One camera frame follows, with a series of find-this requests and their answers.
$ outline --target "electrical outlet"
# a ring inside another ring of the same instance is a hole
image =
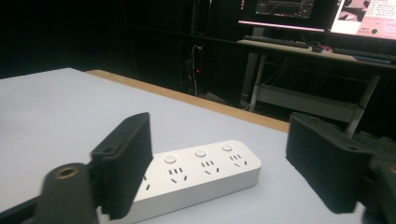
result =
[[[247,146],[234,140],[153,157],[131,211],[111,223],[136,223],[252,187],[262,167]]]

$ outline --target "wooden table edge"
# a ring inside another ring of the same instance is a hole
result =
[[[262,115],[254,114],[242,109],[234,108],[228,105],[218,104],[206,99],[191,96],[182,92],[172,91],[163,87],[155,86],[146,82],[138,81],[129,77],[123,77],[117,74],[109,73],[103,70],[87,71],[87,74],[101,77],[110,81],[114,81],[126,86],[134,87],[142,91],[149,91],[181,102],[200,106],[202,108],[218,112],[233,118],[242,119],[251,123],[259,124],[283,133],[289,131],[289,124],[278,119],[271,119]]]

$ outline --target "monitor screen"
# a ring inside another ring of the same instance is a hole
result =
[[[396,0],[339,0],[331,32],[396,40]]]
[[[329,31],[339,0],[241,0],[239,23],[313,32]]]

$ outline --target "dark wall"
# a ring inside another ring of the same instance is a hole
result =
[[[210,8],[206,36],[237,41],[253,32],[252,27],[238,24],[240,0],[213,0]],[[207,90],[239,106],[248,52],[221,45],[205,47],[203,76]]]
[[[188,34],[191,26],[191,1],[124,0],[126,23],[147,29],[131,29],[134,72],[140,80],[180,91],[182,55],[179,38],[161,32]]]
[[[1,77],[63,67],[128,72],[111,1],[9,2],[0,3]]]

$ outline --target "table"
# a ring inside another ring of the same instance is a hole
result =
[[[252,93],[249,111],[254,111],[257,101],[263,101],[273,105],[285,106],[299,111],[316,114],[325,118],[337,119],[347,122],[346,135],[351,137],[355,132],[361,117],[370,101],[375,87],[383,73],[395,72],[396,65],[382,64],[358,60],[352,56],[335,54],[332,52],[316,53],[311,49],[300,49],[289,46],[281,46],[262,43],[251,40],[240,40],[238,43],[256,47],[260,52],[261,60],[256,75],[255,87]],[[262,73],[264,71],[266,51],[270,54],[276,53],[286,58],[296,58],[318,61],[319,63],[342,64],[356,66],[359,69],[372,71],[366,89],[361,99],[356,104],[335,101],[323,97],[313,96],[297,91],[284,90],[277,87],[262,85]]]
[[[287,123],[89,73],[68,68],[0,80],[0,211],[37,196],[53,168],[90,161],[126,117],[149,112],[154,153],[235,139],[262,160],[262,169],[253,188],[142,223],[361,223],[362,205],[354,214],[333,214],[288,163]]]

